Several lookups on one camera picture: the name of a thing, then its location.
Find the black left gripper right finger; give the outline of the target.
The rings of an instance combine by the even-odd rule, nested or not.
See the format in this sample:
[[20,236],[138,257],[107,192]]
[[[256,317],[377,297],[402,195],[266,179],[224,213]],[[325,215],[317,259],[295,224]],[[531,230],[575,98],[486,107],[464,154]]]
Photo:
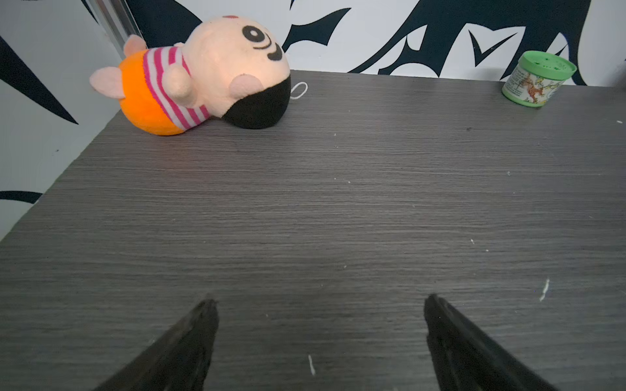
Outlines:
[[427,344],[441,390],[555,390],[444,298],[425,300]]

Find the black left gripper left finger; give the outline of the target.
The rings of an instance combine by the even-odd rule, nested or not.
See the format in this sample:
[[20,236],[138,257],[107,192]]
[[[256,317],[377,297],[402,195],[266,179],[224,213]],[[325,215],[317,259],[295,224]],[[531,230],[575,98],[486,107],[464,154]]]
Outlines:
[[200,301],[146,350],[96,389],[204,389],[218,326],[217,301]]

